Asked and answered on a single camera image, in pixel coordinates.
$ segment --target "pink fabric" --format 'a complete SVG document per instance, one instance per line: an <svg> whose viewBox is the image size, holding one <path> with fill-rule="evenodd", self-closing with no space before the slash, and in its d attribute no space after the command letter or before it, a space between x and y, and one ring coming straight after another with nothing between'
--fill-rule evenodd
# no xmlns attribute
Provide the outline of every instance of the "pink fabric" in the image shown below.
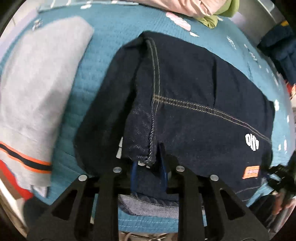
<svg viewBox="0 0 296 241"><path fill-rule="evenodd" d="M184 19L176 16L175 14L171 12L167 12L165 14L168 18L170 18L175 24L179 25L180 27L186 29L187 31L191 30L191 25L187 23Z"/></svg>
<svg viewBox="0 0 296 241"><path fill-rule="evenodd" d="M145 5L202 18L217 12L226 0L131 0Z"/></svg>

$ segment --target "metal screw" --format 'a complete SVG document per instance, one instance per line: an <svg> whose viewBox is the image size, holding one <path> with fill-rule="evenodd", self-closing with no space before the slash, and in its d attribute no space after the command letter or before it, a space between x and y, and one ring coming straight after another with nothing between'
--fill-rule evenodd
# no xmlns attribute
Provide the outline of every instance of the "metal screw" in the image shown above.
<svg viewBox="0 0 296 241"><path fill-rule="evenodd" d="M219 180L219 177L217 175L211 175L210 176L210 179L214 182L218 181Z"/></svg>
<svg viewBox="0 0 296 241"><path fill-rule="evenodd" d="M183 171L185 171L185 167L184 166L177 166L176 170L177 170L177 172L183 172Z"/></svg>
<svg viewBox="0 0 296 241"><path fill-rule="evenodd" d="M114 167L113 172L120 173L122 171L121 167Z"/></svg>
<svg viewBox="0 0 296 241"><path fill-rule="evenodd" d="M86 179L87 179L87 175L80 175L78 177L78 180L81 181L81 182L84 182Z"/></svg>

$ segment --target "jeans seam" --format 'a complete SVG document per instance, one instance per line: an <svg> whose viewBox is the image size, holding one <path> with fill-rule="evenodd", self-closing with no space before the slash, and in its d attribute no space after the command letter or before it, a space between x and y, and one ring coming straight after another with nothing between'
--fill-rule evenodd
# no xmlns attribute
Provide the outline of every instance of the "jeans seam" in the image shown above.
<svg viewBox="0 0 296 241"><path fill-rule="evenodd" d="M122 197L120 196L120 195L118 195L118 200L119 200L119 202L130 212L130 213L132 213L133 215L136 215L135 213L133 213L132 211L131 211L131 209L125 204L125 202L123 201L123 199L122 199Z"/></svg>
<svg viewBox="0 0 296 241"><path fill-rule="evenodd" d="M153 65L153 97L152 97L152 106L151 106L151 114L152 114L152 126L151 126L151 132L149 135L149 154L147 159L144 161L144 163L148 163L152 159L152 139L154 134L154 113L153 113L153 107L154 107L154 96L155 96L155 63L154 63L154 55L153 55L153 49L150 41L147 41L148 46L151 51L151 57L152 57L152 65Z"/></svg>
<svg viewBox="0 0 296 241"><path fill-rule="evenodd" d="M210 108L210 107L207 107L207 106L203 106L203 105L200 105L200 104L197 104L197 103L190 103L190 102L185 102L185 101L180 101L180 100L175 100L175 99L170 99L170 98L166 98L166 97L163 97L163 96L156 96L160 102L162 103L165 103L165 104L170 104L170 105L173 105L173 106L178 106L178 107L183 107L183 108L187 108L187 109L190 109L190 110L196 110L196 111L200 111L200 112L204 112L204 113L208 113L210 115L214 115L214 116L218 116L222 119L225 119L229 122L232 122L234 124L237 124L237 125L240 125L242 127L245 127L247 129L249 129L250 131L252 131L254 134L257 134L260 138L262 138L263 140L267 141L269 144L271 144L271 140L269 138L267 138L265 135L261 134L259 131L257 131L255 128L251 127L249 124L239 120L239 119L236 119L234 117L232 117L231 115L228 115L222 111L219 111L219 110L216 110L214 108ZM204 110L201 110L201 109L198 109L198 108L192 108L192 107L189 107L188 105L192 105L192 106L196 106L196 107L199 107L199 108L203 108ZM213 112L217 112L217 113L220 113L221 115L219 114L214 114L214 113L211 113L210 111L208 110L211 110Z"/></svg>
<svg viewBox="0 0 296 241"><path fill-rule="evenodd" d="M158 54L157 54L157 48L156 48L156 44L153 40L153 38L148 37L148 39L150 39L153 43L153 47L155 49L155 55L156 55L156 60L157 60L157 68L158 68L158 96L160 96L160 67L159 67L159 59L158 59ZM158 98L158 103L156 106L156 110L155 110L155 119L156 119L156 113L157 113L157 108L158 108L158 104L159 104L160 99Z"/></svg>
<svg viewBox="0 0 296 241"><path fill-rule="evenodd" d="M155 203L150 203L150 202L147 202L147 201L144 201L144 200L141 200L138 195L136 195L136 197L134 196L130 196L131 198L137 200L137 201L140 201L142 203L146 203L146 204L151 204L151 205L154 205L154 206L157 206L157 207L164 207L164 208L178 208L178 207L173 207L173 206L164 206L164 205L161 205L161 204L155 204Z"/></svg>

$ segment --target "folded clothing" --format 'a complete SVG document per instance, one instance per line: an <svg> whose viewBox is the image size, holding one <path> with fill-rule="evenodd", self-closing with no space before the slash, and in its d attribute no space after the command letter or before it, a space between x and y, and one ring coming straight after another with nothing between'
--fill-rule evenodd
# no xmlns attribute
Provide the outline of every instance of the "folded clothing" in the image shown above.
<svg viewBox="0 0 296 241"><path fill-rule="evenodd" d="M276 69L291 84L296 83L296 38L290 25L274 26L258 48L274 62Z"/></svg>
<svg viewBox="0 0 296 241"><path fill-rule="evenodd" d="M0 82L0 159L20 187L50 186L51 157L78 64L93 28L81 17L28 31Z"/></svg>
<svg viewBox="0 0 296 241"><path fill-rule="evenodd" d="M206 25L209 28L215 28L218 24L218 16L233 17L233 15L239 10L239 0L226 0L224 5L215 12L212 16L204 16L203 18L197 18L199 22Z"/></svg>
<svg viewBox="0 0 296 241"><path fill-rule="evenodd" d="M135 2L194 18L202 18L213 15L224 5L226 0L136 0Z"/></svg>
<svg viewBox="0 0 296 241"><path fill-rule="evenodd" d="M113 58L74 147L78 164L100 175L125 160L153 166L162 142L181 165L218 175L246 201L261 185L262 161L271 162L274 114L273 102L231 64L178 38L144 32ZM138 193L177 201L148 168L138 166L137 180Z"/></svg>

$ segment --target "pink pillow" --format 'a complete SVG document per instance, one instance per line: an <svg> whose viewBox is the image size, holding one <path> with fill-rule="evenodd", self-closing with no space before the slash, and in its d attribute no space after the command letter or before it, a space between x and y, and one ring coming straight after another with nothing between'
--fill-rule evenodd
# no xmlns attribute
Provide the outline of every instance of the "pink pillow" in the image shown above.
<svg viewBox="0 0 296 241"><path fill-rule="evenodd" d="M145 5L202 18L217 12L226 0L131 0Z"/></svg>

